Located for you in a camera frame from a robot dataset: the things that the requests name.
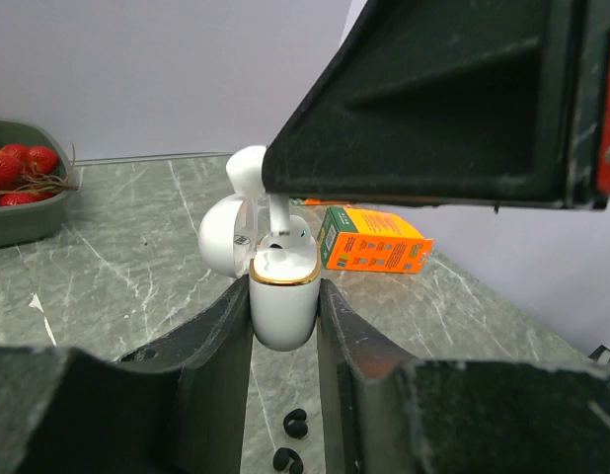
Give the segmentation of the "white earbud charging case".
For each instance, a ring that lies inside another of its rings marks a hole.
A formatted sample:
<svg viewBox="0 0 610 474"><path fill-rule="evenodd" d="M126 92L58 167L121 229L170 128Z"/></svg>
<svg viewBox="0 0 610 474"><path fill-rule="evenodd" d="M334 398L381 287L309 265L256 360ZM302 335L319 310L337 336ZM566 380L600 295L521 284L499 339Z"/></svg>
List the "white earbud charging case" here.
<svg viewBox="0 0 610 474"><path fill-rule="evenodd" d="M321 283L318 244L260 249L258 206L231 195L216 203L198 227L199 252L221 275L249 280L255 335L266 348L291 352L313 332Z"/></svg>

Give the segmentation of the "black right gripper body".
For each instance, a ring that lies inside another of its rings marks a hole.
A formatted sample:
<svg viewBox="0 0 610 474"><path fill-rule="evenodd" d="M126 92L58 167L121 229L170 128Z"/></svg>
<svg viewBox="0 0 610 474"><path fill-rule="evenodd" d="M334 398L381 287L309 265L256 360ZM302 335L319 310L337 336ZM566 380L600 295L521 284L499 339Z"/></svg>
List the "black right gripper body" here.
<svg viewBox="0 0 610 474"><path fill-rule="evenodd" d="M601 209L607 205L607 197L596 188L596 174L610 63L610 1L585 1L578 25L566 205Z"/></svg>

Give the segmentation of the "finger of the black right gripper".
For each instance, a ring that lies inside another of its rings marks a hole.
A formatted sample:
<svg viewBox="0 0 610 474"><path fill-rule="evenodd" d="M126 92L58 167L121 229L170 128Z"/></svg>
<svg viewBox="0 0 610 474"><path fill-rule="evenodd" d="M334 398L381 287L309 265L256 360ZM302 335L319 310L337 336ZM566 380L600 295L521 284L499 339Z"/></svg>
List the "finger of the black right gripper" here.
<svg viewBox="0 0 610 474"><path fill-rule="evenodd" d="M272 141L271 193L568 207L577 1L369 1Z"/></svg>

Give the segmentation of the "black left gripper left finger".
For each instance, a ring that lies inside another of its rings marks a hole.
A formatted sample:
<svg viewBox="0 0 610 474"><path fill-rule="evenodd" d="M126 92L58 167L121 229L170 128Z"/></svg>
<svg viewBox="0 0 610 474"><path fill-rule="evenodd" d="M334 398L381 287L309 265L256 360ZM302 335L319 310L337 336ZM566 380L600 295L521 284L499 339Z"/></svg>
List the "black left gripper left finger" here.
<svg viewBox="0 0 610 474"><path fill-rule="evenodd" d="M236 473L251 352L242 278L117 361L0 347L0 473Z"/></svg>

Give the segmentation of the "white earbud with blue light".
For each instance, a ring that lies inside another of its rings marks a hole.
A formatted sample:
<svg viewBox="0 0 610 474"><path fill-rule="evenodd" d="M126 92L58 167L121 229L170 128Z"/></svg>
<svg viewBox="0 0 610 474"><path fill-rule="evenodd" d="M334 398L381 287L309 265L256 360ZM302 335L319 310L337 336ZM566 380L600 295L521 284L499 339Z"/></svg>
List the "white earbud with blue light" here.
<svg viewBox="0 0 610 474"><path fill-rule="evenodd" d="M234 153L226 164L226 173L236 194L246 198L267 196L269 200L270 235L290 236L289 197L271 194L263 183L263 164L267 148L252 145Z"/></svg>

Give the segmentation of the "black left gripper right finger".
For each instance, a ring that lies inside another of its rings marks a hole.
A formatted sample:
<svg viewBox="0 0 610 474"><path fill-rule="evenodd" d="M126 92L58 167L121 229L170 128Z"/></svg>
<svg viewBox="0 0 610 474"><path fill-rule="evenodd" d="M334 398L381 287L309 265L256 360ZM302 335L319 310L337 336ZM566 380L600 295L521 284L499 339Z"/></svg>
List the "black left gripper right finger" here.
<svg viewBox="0 0 610 474"><path fill-rule="evenodd" d="M317 347L331 473L610 473L610 368L426 360L324 280Z"/></svg>

